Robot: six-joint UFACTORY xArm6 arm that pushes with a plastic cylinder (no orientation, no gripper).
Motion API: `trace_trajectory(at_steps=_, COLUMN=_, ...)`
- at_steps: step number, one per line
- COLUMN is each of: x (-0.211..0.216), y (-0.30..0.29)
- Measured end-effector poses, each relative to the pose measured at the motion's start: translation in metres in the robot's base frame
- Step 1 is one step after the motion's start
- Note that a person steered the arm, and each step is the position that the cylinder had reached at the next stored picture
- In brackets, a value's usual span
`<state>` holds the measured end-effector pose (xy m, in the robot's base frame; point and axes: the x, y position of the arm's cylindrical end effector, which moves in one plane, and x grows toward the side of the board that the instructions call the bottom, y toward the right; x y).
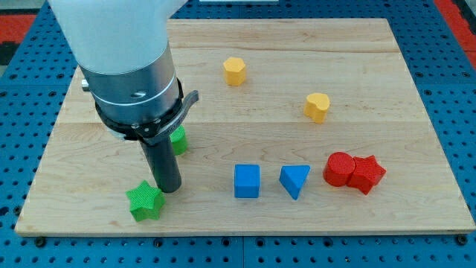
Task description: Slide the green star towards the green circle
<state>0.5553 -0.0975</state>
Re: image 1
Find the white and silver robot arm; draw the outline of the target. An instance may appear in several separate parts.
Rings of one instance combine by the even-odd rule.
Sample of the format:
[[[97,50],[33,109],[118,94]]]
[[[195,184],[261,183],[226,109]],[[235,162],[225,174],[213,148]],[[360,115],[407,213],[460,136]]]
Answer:
[[[179,99],[167,20],[187,0],[49,0],[103,116],[163,117]]]

